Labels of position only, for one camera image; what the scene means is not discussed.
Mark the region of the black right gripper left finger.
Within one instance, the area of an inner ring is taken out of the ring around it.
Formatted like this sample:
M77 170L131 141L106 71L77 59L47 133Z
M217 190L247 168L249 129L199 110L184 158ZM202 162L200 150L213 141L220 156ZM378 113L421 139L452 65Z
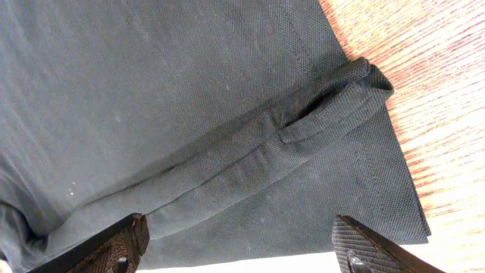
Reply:
M29 273L135 272L149 241L146 217L133 213Z

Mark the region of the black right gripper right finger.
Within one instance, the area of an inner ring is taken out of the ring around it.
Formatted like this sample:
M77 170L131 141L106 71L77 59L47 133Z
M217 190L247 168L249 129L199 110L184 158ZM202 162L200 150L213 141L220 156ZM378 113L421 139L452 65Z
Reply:
M342 272L443 273L348 215L336 216L331 242Z

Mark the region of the black t-shirt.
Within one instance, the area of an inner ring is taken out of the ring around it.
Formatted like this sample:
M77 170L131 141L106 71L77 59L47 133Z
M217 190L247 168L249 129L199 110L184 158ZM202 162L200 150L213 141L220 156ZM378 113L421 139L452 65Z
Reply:
M392 94L316 1L3 1L1 258L134 212L144 269L329 252L337 215L426 243Z

